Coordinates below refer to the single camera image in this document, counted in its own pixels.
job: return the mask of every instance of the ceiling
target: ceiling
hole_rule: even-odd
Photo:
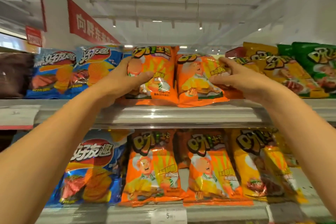
[[[83,9],[122,44],[175,44],[188,46],[187,51],[223,53],[244,40],[281,42],[284,2],[86,0]],[[24,34],[25,25],[43,28],[39,0],[0,0],[0,27]]]

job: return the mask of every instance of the shelf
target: shelf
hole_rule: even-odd
[[[292,169],[294,178],[298,186],[309,200],[308,204],[300,205],[301,212],[307,218],[314,221],[327,222],[332,217],[329,211],[323,206],[321,200],[313,189],[309,180],[300,168]],[[182,188],[187,187],[188,170],[179,170]],[[271,204],[270,209],[275,213],[278,204]],[[72,223],[72,224],[91,224],[91,223],[150,223],[153,211],[159,208],[183,208],[182,202],[163,205],[146,205],[137,208],[126,208],[107,205],[81,205],[79,207],[63,207],[44,209],[36,222],[37,224],[47,223]],[[254,224],[268,224],[269,216],[267,203],[256,201],[254,206],[201,206],[195,205],[186,208],[188,223],[197,222],[217,222],[235,221],[242,224],[252,222]]]
[[[0,108],[40,105],[34,124],[45,121],[68,100],[0,100]],[[336,123],[336,99],[306,99],[322,118]],[[266,110],[251,101],[231,100],[204,107],[113,105],[102,110],[92,128],[241,128],[268,127],[272,122]]]

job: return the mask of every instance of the finger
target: finger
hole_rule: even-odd
[[[234,86],[235,82],[237,81],[237,77],[235,75],[213,75],[209,78],[209,81],[212,84],[224,84],[226,86]]]
[[[154,72],[147,71],[140,73],[137,77],[129,78],[131,80],[131,84],[133,87],[141,86],[142,84],[148,82],[151,78],[153,78]]]
[[[120,61],[119,65],[116,67],[116,69],[123,71],[123,73],[127,74],[127,65],[128,62],[132,59],[132,57],[124,58]]]
[[[240,69],[242,67],[242,65],[238,64],[237,62],[235,62],[232,59],[220,57],[219,61],[220,61],[220,63],[226,64],[232,71],[233,70],[237,71],[238,69]]]

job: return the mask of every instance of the red price sign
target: red price sign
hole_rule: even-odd
[[[28,44],[42,47],[42,35],[39,29],[26,26],[26,36]]]
[[[93,44],[120,44],[74,1],[68,0],[70,33]]]

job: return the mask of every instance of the white price tag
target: white price tag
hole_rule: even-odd
[[[151,224],[187,224],[187,210],[185,208],[159,208],[154,210],[152,214]]]
[[[266,210],[270,223],[305,221],[300,206],[293,202],[267,205]]]
[[[27,130],[34,126],[40,105],[12,105],[0,107],[0,130]]]

